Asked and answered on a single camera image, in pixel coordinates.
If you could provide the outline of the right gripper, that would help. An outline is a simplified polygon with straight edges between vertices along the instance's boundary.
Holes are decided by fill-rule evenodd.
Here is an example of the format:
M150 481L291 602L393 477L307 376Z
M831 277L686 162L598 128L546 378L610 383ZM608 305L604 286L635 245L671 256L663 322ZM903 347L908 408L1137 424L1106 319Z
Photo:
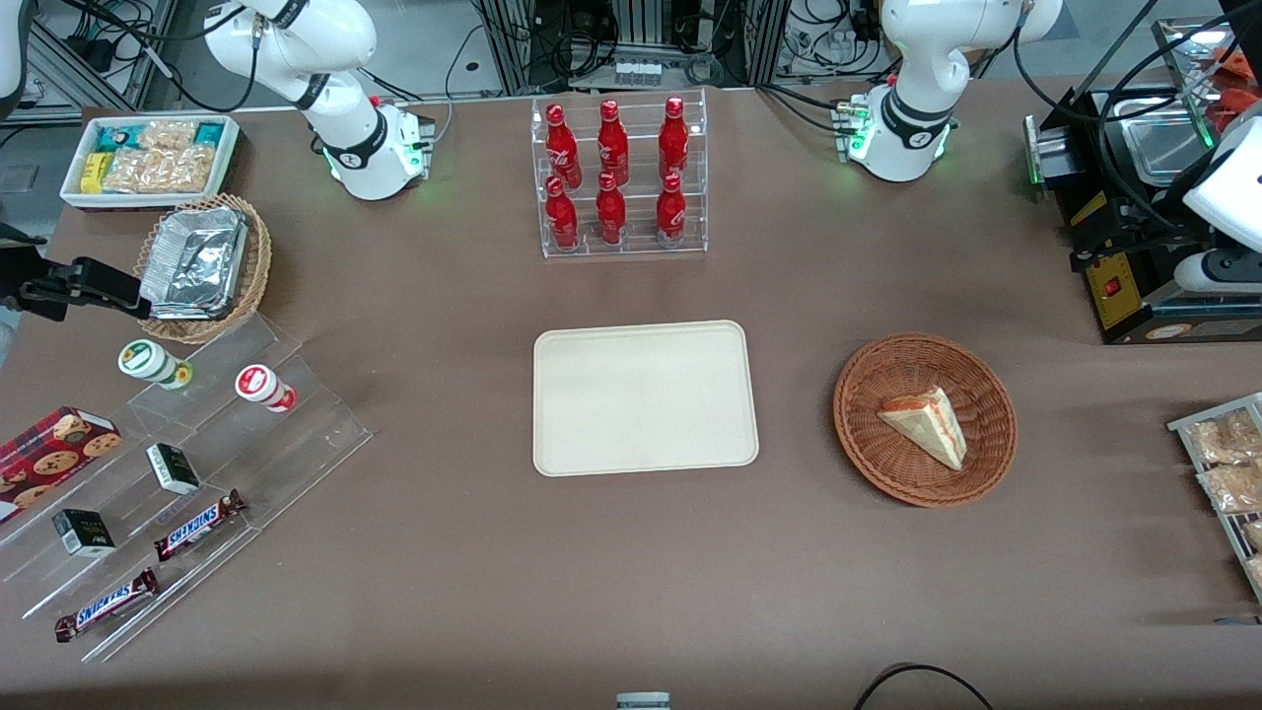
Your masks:
M140 280L90 257L69 265L40 255L44 238L1 224L1 301L5 309L45 320L66 320L68 303L140 317ZM68 303L53 296L68 298Z

